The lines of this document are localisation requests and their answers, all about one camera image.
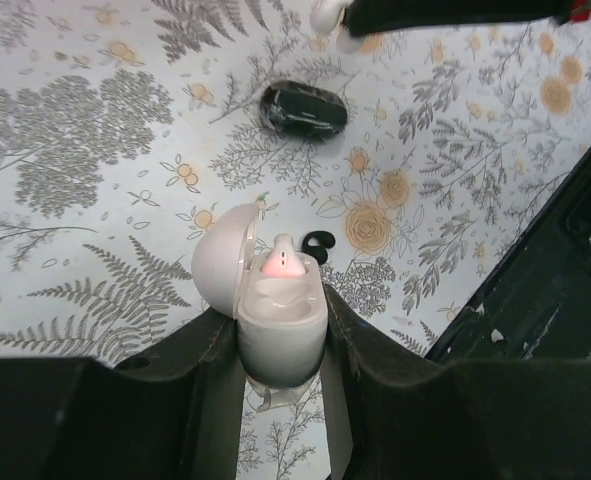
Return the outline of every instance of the floral tablecloth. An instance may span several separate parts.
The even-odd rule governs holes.
[[[325,280],[425,353],[591,144],[591,21],[418,29],[355,55],[291,0],[0,0],[0,355],[114,364],[199,315],[198,239],[316,229]],[[337,92],[326,145],[257,123],[277,78]],[[319,382],[258,414],[242,479],[329,473]]]

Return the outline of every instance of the white speck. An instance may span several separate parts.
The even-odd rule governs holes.
[[[500,332],[499,330],[495,329],[491,332],[491,342],[493,343],[497,343],[500,340],[504,340],[504,335],[502,335],[502,332]]]

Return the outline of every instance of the white plastic object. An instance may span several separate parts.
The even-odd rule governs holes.
[[[339,25],[344,9],[351,4],[347,0],[319,0],[313,7],[310,23],[313,32],[322,37],[327,37]],[[354,53],[364,43],[363,38],[352,37],[348,30],[343,29],[337,36],[337,48],[344,53]]]
[[[275,246],[262,265],[262,273],[278,278],[296,278],[306,275],[306,268],[293,247],[293,237],[287,233],[280,233],[275,237]]]
[[[238,321],[238,349],[246,373],[269,388],[296,388],[313,377],[322,360],[326,297],[317,262],[294,249],[287,254],[295,255],[304,268],[302,275],[262,271],[274,251],[253,255],[259,213],[252,203],[222,215],[197,243],[191,272],[206,303]],[[279,259],[287,237],[276,238]]]

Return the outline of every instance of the table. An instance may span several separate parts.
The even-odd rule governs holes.
[[[418,29],[355,55],[290,0],[0,0],[0,355],[113,365],[207,306],[199,238],[333,232],[324,278],[424,354],[591,144],[591,21]],[[260,131],[288,78],[338,93],[323,146]],[[240,479],[329,473],[319,382],[257,413]]]

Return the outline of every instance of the white plastic container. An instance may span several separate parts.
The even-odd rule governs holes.
[[[254,255],[259,213],[252,203],[222,215],[195,247],[191,273],[202,298],[238,321],[246,373],[269,388],[296,388],[321,363],[328,307],[314,258],[280,247],[281,258],[301,262],[304,274],[282,278],[262,272],[271,254]],[[278,235],[278,245],[284,239]]]

